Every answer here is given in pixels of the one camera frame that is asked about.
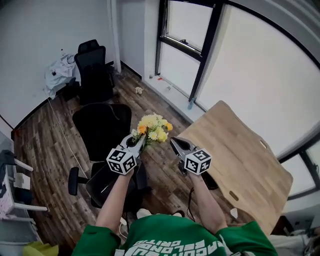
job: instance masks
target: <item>chair backrest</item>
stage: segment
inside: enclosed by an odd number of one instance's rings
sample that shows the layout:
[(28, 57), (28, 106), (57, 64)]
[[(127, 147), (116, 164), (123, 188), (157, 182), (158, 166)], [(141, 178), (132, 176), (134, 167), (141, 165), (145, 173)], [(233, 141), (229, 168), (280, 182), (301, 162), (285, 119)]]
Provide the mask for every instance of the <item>chair backrest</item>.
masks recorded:
[(78, 52), (74, 56), (74, 60), (82, 79), (84, 70), (87, 66), (92, 67), (94, 64), (100, 64), (103, 66), (106, 64), (106, 48), (104, 46), (98, 46), (91, 50)]
[(83, 42), (79, 45), (78, 47), (78, 53), (86, 52), (86, 51), (91, 51), (95, 48), (99, 47), (98, 41), (96, 39)]
[(131, 109), (124, 104), (92, 103), (74, 113), (91, 161), (105, 161), (110, 150), (130, 133)]

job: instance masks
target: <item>wooden floor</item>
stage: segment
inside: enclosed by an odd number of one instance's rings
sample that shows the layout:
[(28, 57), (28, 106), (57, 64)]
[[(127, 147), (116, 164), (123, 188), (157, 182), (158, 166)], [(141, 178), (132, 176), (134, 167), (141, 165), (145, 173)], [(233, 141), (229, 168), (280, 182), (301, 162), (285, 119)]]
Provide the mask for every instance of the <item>wooden floor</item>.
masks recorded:
[[(177, 136), (190, 124), (174, 111), (157, 94), (146, 87), (133, 73), (124, 69), (121, 76), (114, 77), (115, 89), (120, 97), (110, 103), (123, 103), (132, 110), (131, 127), (136, 128), (143, 115), (153, 112), (164, 116), (173, 125), (170, 136)], [(135, 94), (135, 87), (144, 89), (142, 95)], [(42, 106), (14, 135), (17, 158), (34, 167), (31, 174), (31, 191), (35, 205), (46, 206), (49, 212), (35, 212), (38, 232), (44, 242), (73, 249), (86, 225), (93, 225), (99, 209), (91, 206), (90, 196), (83, 185), (78, 186), (78, 196), (68, 194), (68, 176), (72, 167), (79, 166), (65, 138), (90, 177), (92, 163), (89, 161), (85, 145), (73, 124), (73, 114), (81, 108), (77, 98), (65, 102), (62, 95)], [(152, 213), (171, 214), (177, 210), (186, 212), (190, 180), (185, 179), (177, 168), (178, 158), (169, 144), (150, 146), (142, 154), (148, 183), (153, 187), (146, 195), (143, 207)], [(219, 190), (212, 195), (227, 214), (230, 204), (223, 199)], [(198, 219), (198, 211), (191, 201), (192, 213)], [(232, 220), (229, 224), (245, 223), (249, 218)]]

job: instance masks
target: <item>black window frame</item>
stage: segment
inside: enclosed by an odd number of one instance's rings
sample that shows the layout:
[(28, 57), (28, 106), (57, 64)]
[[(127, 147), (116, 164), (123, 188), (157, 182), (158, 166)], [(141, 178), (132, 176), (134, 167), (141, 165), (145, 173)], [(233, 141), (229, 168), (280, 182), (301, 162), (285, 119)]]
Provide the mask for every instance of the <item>black window frame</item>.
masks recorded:
[(318, 132), (315, 136), (311, 137), (307, 141), (297, 145), (292, 150), (288, 151), (287, 153), (280, 155), (278, 157), (278, 161), (280, 164), (292, 159), (293, 157), (300, 156), (303, 163), (305, 164), (306, 168), (311, 174), (315, 187), (308, 189), (306, 191), (290, 195), (288, 197), (289, 200), (302, 198), (304, 196), (310, 195), (316, 191), (320, 190), (320, 176), (318, 173), (319, 167), (316, 163), (312, 161), (308, 154), (308, 149), (310, 149), (313, 145), (320, 141), (320, 132)]
[[(202, 50), (199, 50), (186, 42), (179, 41), (172, 36), (168, 36), (167, 32), (167, 15), (168, 15), (168, 2), (186, 2), (190, 4), (201, 5), (205, 7), (212, 8), (211, 17), (209, 20), (208, 28), (205, 34), (204, 42), (202, 45)], [(196, 59), (200, 62), (197, 74), (194, 79), (193, 87), (189, 96), (188, 101), (191, 102), (195, 100), (195, 96), (200, 85), (201, 78), (203, 76), (205, 66), (210, 53), (211, 45), (214, 40), (219, 19), (223, 10), (222, 0), (160, 0), (159, 3), (159, 18), (158, 18), (158, 30), (157, 30), (157, 41), (156, 41), (156, 56), (155, 56), (155, 74), (160, 75), (160, 58), (161, 58), (161, 43), (172, 46), (173, 48), (189, 55), (190, 57)]]

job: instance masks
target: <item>white cable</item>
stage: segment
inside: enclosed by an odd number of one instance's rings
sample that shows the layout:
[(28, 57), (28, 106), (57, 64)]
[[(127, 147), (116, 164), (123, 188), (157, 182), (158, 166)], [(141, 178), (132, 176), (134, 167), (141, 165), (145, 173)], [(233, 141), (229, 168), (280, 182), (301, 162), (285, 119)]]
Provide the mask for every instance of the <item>white cable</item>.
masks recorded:
[(83, 175), (84, 175), (86, 178), (88, 178), (87, 175), (85, 174), (85, 171), (84, 171), (84, 169), (82, 168), (80, 162), (78, 161), (75, 153), (74, 153), (74, 152), (72, 151), (72, 149), (71, 149), (71, 146), (70, 146), (70, 144), (69, 144), (69, 142), (68, 142), (68, 140), (67, 140), (67, 137), (66, 137), (66, 135), (65, 135), (65, 133), (64, 133), (64, 130), (62, 129), (62, 126), (61, 126), (61, 124), (60, 124), (60, 122), (59, 122), (59, 119), (58, 119), (56, 113), (55, 113), (55, 110), (54, 110), (54, 108), (53, 108), (52, 105), (51, 105), (51, 102), (50, 102), (50, 100), (49, 100), (49, 95), (46, 94), (46, 96), (47, 96), (46, 99), (48, 100), (48, 102), (49, 102), (49, 104), (50, 104), (50, 107), (51, 107), (51, 109), (52, 109), (52, 112), (53, 112), (53, 114), (54, 114), (54, 116), (55, 116), (55, 118), (56, 118), (56, 120), (57, 120), (57, 122), (58, 122), (58, 124), (59, 124), (59, 126), (60, 126), (60, 129), (61, 129), (61, 132), (62, 132), (62, 134), (63, 134), (63, 137), (64, 137), (67, 145), (69, 146), (69, 149), (70, 149), (71, 153), (73, 154), (75, 160), (77, 161), (78, 165), (80, 166), (81, 171), (83, 172)]
[(127, 237), (124, 234), (121, 233), (121, 230), (120, 230), (121, 229), (121, 225), (122, 225), (122, 223), (120, 223), (120, 225), (119, 225), (119, 233), (120, 233), (121, 236), (123, 236), (124, 238), (127, 239)]

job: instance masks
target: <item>person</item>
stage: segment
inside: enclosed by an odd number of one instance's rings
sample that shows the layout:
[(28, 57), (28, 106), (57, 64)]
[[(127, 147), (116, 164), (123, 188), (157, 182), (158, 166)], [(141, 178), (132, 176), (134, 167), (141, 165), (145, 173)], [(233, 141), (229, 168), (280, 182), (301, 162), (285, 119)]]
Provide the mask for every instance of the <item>person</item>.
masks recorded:
[(257, 222), (228, 227), (225, 215), (210, 194), (201, 175), (189, 173), (202, 225), (190, 219), (155, 214), (130, 226), (123, 246), (116, 235), (129, 181), (133, 175), (119, 175), (96, 219), (88, 225), (72, 256), (222, 256), (277, 255)]

